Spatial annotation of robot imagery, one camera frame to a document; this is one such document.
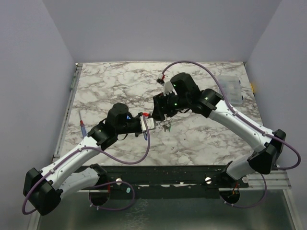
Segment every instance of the marble surface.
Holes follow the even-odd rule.
[[[81,110],[87,131],[107,115],[115,103],[125,103],[132,115],[152,112],[154,95],[163,91],[156,83],[167,62],[86,63],[83,65],[77,93],[69,119],[61,156],[82,140],[78,110]],[[250,83],[241,62],[202,63],[214,75],[238,76],[244,101],[236,108],[258,123],[262,123]],[[165,74],[166,80],[177,73],[189,73],[201,90],[213,88],[215,82],[209,74],[191,64],[177,64]],[[215,121],[201,115],[177,114],[168,118],[170,132],[160,124],[150,132],[151,147],[148,157],[139,165],[212,165],[227,164],[252,152],[240,137]],[[106,151],[125,161],[136,161],[145,153],[147,142],[142,136],[128,135]],[[103,154],[90,159],[85,165],[121,165]]]

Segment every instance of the screw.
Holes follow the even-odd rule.
[[[212,179],[210,177],[206,177],[205,182],[206,184],[211,184]]]
[[[122,179],[117,178],[116,181],[118,181],[119,183],[116,183],[117,185],[121,185]]]

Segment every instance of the small component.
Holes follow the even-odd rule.
[[[243,183],[246,183],[246,184],[247,184],[247,183],[248,183],[248,178],[247,178],[246,176],[243,176],[243,177],[242,177],[242,181],[243,181]]]
[[[121,185],[121,182],[122,182],[121,178],[117,178],[116,181],[118,182],[118,183],[116,183],[117,185]]]
[[[170,81],[164,84],[164,92],[163,95],[166,96],[174,91],[174,87]]]
[[[210,177],[206,177],[205,182],[206,184],[211,184],[212,180]]]
[[[83,138],[85,138],[87,136],[87,132],[86,132],[85,125],[84,125],[82,118],[81,118],[81,111],[80,110],[79,110],[79,117],[80,117],[80,127],[81,127],[82,136],[83,136]]]
[[[141,125],[142,125],[142,132],[146,132],[146,126],[143,121],[143,117],[140,117]],[[149,130],[155,129],[154,119],[153,118],[146,118],[147,127]]]
[[[162,74],[162,75],[157,79],[157,82],[158,82],[160,85],[164,85],[164,78],[165,78],[165,75]]]

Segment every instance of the clear plastic container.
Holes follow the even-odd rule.
[[[233,105],[240,105],[243,102],[241,93],[241,82],[238,76],[216,76],[226,96]]]

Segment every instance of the white wall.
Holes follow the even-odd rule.
[[[24,177],[51,162],[75,64],[41,0],[1,1],[0,31],[0,229],[24,230]]]
[[[43,0],[76,62],[247,61],[281,0]]]
[[[257,86],[257,105],[264,124],[287,133],[302,155],[288,171],[300,216],[307,228],[307,1],[283,0],[249,58],[248,76]],[[284,148],[282,166],[296,156]]]

